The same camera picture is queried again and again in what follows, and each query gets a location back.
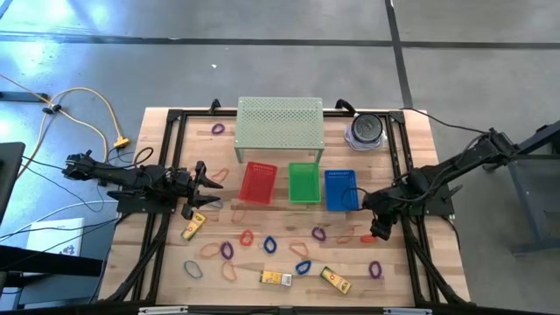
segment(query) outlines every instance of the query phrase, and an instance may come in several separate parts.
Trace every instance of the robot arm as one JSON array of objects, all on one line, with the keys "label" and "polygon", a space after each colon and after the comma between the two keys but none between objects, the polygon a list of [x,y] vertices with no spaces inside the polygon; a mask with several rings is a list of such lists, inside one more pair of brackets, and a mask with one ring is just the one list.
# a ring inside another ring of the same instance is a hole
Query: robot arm
[{"label": "robot arm", "polygon": [[484,164],[505,165],[518,148],[504,133],[494,129],[474,138],[461,153],[437,165],[415,168],[393,185],[367,193],[362,207],[372,210],[372,236],[388,240],[398,215],[423,215],[424,206],[438,189],[450,181]]},{"label": "robot arm", "polygon": [[141,165],[137,168],[116,167],[100,163],[86,154],[73,154],[66,159],[66,169],[62,171],[68,179],[90,180],[99,179],[122,186],[121,191],[108,192],[108,195],[122,201],[124,205],[120,212],[150,212],[152,209],[174,208],[178,198],[186,198],[182,215],[190,220],[193,217],[193,207],[199,208],[208,203],[220,200],[219,197],[201,195],[199,186],[208,188],[223,188],[206,176],[207,168],[199,161],[195,167],[195,176],[184,168],[165,168],[161,165]]}]

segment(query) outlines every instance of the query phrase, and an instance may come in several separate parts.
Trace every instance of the wooden table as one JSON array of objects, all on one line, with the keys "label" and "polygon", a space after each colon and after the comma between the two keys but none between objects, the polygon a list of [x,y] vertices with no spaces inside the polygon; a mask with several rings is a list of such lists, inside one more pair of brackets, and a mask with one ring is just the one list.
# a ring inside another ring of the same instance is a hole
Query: wooden table
[{"label": "wooden table", "polygon": [[[136,151],[147,146],[155,152],[146,164],[157,164],[165,128],[168,108],[147,108],[138,137]],[[428,119],[417,113],[406,111],[406,126],[415,166],[436,164],[438,158],[431,135]],[[321,159],[321,176],[324,170],[354,169],[358,186],[369,192],[391,184],[393,171],[389,157],[389,145],[369,151],[351,150],[343,137],[344,128],[352,118],[325,119],[325,152]],[[210,129],[215,123],[223,123],[226,130],[215,136]],[[171,139],[177,135],[177,126]],[[320,204],[292,204],[288,202],[288,173],[290,161],[313,161],[313,152],[307,151],[262,151],[247,150],[245,161],[256,161],[278,166],[274,199],[270,206],[247,204],[238,199],[245,172],[245,164],[238,164],[234,151],[235,118],[189,117],[185,141],[183,142],[181,166],[193,168],[203,160],[208,175],[223,167],[230,172],[222,182],[223,190],[203,188],[203,193],[222,197],[221,210],[203,206],[199,212],[207,217],[202,229],[191,241],[180,237],[188,222],[179,213],[171,217],[165,247],[162,274],[159,282],[157,303],[159,305],[301,305],[301,306],[411,306],[412,289],[407,258],[404,250],[403,231],[400,224],[393,226],[389,241],[379,240],[371,244],[360,242],[360,236],[368,233],[372,214],[370,211],[355,213],[327,212],[325,196]],[[395,128],[397,149],[403,154],[398,129]],[[173,147],[169,149],[167,161],[172,161]],[[232,222],[245,210],[240,222]],[[137,262],[144,233],[145,214],[132,214],[116,231],[108,258],[100,298],[115,291]],[[312,229],[322,226],[327,233],[325,242],[315,241]],[[350,227],[355,234],[347,244],[336,240]],[[426,227],[433,262],[448,283],[464,299],[469,299],[465,274],[457,240],[447,222],[438,217],[427,217]],[[250,228],[255,233],[251,247],[241,246],[241,232]],[[258,247],[267,235],[272,235],[278,244],[274,255],[267,255]],[[307,276],[295,275],[290,288],[281,285],[259,283],[262,270],[295,274],[294,267],[301,258],[288,249],[293,240],[306,242],[311,270]],[[230,241],[234,244],[232,259],[238,279],[230,283],[221,276],[224,259],[221,255],[203,259],[200,248],[209,242]],[[204,276],[193,279],[183,270],[185,260],[199,264]],[[368,265],[377,260],[383,268],[382,277],[372,279]],[[348,294],[343,295],[319,277],[324,266],[328,266],[352,283]],[[151,279],[151,264],[144,278],[143,295],[148,291]],[[428,297],[424,268],[419,268],[423,294]]]}]

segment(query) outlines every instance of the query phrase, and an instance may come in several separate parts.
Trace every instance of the blue basket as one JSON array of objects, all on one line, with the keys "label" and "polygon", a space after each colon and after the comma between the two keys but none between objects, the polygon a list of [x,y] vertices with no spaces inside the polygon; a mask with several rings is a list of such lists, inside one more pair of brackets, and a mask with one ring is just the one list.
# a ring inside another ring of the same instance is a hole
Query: blue basket
[{"label": "blue basket", "polygon": [[353,211],[358,207],[356,172],[353,170],[325,171],[325,199],[328,211]]}]

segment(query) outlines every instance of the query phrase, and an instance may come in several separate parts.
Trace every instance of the gray floor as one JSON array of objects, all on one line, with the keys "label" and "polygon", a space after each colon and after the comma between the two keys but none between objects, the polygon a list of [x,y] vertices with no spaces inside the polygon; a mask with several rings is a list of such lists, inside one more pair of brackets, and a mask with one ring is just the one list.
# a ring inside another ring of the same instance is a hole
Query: gray floor
[{"label": "gray floor", "polygon": [[[396,0],[402,40],[558,42],[560,5],[554,0]],[[14,0],[0,31],[109,34],[145,37],[252,39],[390,39],[382,0]],[[450,123],[494,126],[521,141],[560,118],[560,51],[405,49],[415,108]],[[317,96],[333,106],[344,98],[359,108],[403,105],[392,48],[224,45],[96,45],[0,42],[3,74],[54,94],[85,86],[112,102],[127,137],[137,140],[145,107],[208,106],[239,96]],[[0,80],[0,90],[18,90]],[[68,96],[67,110],[116,138],[105,107],[88,94]],[[42,113],[36,104],[0,102],[0,142],[23,141],[30,154]],[[440,159],[473,137],[432,124]],[[100,138],[56,117],[37,160],[62,165],[67,154],[94,151]],[[100,197],[92,183],[70,182],[34,165],[85,200]],[[454,197],[462,256],[472,300],[480,305],[560,312],[560,251],[515,258],[509,249],[530,234],[506,170],[477,170],[457,181]],[[16,184],[0,235],[78,200],[27,172]],[[54,218],[114,217],[76,207]],[[101,258],[112,228],[84,239],[84,256]],[[6,241],[24,246],[26,236]],[[51,286],[72,290],[46,290]],[[26,289],[22,302],[88,298],[94,279],[64,277]]]}]

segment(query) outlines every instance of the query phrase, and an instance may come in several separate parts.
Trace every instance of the yellow box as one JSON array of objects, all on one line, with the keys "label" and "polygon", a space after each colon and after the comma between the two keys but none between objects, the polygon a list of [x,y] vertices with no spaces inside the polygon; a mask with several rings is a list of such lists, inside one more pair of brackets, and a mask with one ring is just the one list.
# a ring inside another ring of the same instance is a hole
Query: yellow box
[{"label": "yellow box", "polygon": [[190,241],[193,238],[193,236],[196,234],[196,231],[198,231],[199,228],[202,226],[202,223],[204,223],[206,220],[207,217],[205,217],[204,215],[200,213],[195,213],[188,227],[186,227],[183,233],[181,233],[181,237],[183,237],[187,241]]},{"label": "yellow box", "polygon": [[348,290],[352,286],[347,280],[345,280],[342,276],[339,276],[334,273],[330,268],[324,267],[323,271],[321,271],[321,277],[328,281],[329,284],[332,284],[333,287],[339,289],[340,292],[343,294],[347,294]]},{"label": "yellow box", "polygon": [[291,286],[291,275],[282,272],[266,271],[261,272],[261,280],[263,284],[281,284]]}]

